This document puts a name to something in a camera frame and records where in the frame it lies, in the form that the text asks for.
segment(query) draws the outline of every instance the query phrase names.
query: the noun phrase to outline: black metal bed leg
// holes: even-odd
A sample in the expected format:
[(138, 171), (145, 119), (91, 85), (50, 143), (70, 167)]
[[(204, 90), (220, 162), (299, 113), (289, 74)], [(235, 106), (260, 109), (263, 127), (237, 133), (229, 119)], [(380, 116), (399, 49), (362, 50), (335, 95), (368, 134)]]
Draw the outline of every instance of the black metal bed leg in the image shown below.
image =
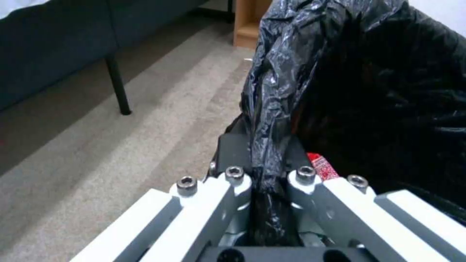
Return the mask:
[(130, 115), (131, 110), (128, 105), (128, 99), (126, 98), (126, 92), (124, 91), (123, 81), (121, 80), (120, 70), (118, 69), (117, 61), (113, 54), (108, 55), (105, 58), (107, 68), (109, 69), (110, 78), (112, 79), (113, 89), (117, 96), (118, 105), (120, 106), (120, 112), (122, 115)]
[(234, 21), (234, 15), (233, 15), (233, 0), (228, 0), (228, 7), (227, 7), (227, 22), (228, 23), (233, 23)]

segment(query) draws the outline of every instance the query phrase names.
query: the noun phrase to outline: white wall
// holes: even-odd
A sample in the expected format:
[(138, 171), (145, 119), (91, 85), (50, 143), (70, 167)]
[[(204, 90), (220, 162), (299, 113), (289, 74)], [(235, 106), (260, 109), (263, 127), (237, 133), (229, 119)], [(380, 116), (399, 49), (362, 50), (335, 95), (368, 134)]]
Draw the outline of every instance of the white wall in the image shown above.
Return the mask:
[(410, 0), (409, 3), (466, 37), (466, 0)]

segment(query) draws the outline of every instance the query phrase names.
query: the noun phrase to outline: trash bag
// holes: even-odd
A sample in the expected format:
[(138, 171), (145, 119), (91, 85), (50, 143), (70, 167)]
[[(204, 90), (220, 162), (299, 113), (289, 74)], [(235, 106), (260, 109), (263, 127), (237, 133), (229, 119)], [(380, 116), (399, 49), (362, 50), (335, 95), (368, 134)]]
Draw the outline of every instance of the trash bag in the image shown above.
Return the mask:
[(299, 245), (285, 194), (295, 134), (340, 176), (407, 188), (466, 221), (466, 40), (406, 0), (274, 0), (241, 95), (252, 245)]

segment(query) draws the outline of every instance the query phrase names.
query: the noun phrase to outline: wooden cabinet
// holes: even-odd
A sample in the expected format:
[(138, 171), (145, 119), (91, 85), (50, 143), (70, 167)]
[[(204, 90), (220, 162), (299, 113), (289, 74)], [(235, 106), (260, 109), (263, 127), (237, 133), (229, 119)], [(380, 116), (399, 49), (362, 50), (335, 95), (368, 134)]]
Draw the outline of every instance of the wooden cabinet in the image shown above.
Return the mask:
[(236, 0), (233, 44), (239, 47), (256, 48), (259, 37), (259, 21), (272, 0)]

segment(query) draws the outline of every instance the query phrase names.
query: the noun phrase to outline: red object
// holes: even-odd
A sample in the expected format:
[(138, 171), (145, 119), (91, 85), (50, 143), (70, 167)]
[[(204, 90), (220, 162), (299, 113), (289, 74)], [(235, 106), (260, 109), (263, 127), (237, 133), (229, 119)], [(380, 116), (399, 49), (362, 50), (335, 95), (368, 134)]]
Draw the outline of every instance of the red object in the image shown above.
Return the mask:
[(333, 169), (332, 165), (325, 159), (325, 157), (317, 154), (317, 153), (308, 153), (308, 158), (311, 160), (312, 165), (322, 179), (322, 181), (326, 181), (329, 179), (339, 178), (340, 176), (336, 173), (335, 169)]

